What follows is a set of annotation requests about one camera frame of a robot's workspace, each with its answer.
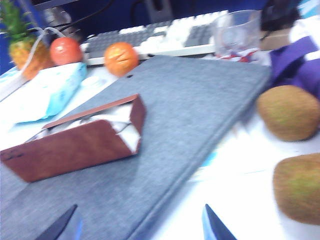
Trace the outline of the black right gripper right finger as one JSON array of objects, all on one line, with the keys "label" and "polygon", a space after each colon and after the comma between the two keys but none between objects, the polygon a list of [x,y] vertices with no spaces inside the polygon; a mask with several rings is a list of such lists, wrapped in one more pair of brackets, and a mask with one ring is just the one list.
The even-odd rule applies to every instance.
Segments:
[{"label": "black right gripper right finger", "polygon": [[205,240],[237,240],[208,204],[203,208],[201,219]]}]

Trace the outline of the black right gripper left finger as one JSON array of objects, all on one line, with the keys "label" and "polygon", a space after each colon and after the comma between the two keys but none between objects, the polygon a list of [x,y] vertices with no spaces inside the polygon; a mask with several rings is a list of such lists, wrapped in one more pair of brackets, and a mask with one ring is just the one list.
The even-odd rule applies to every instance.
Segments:
[{"label": "black right gripper left finger", "polygon": [[79,240],[83,220],[78,205],[72,205],[56,221],[42,232],[36,240]]}]

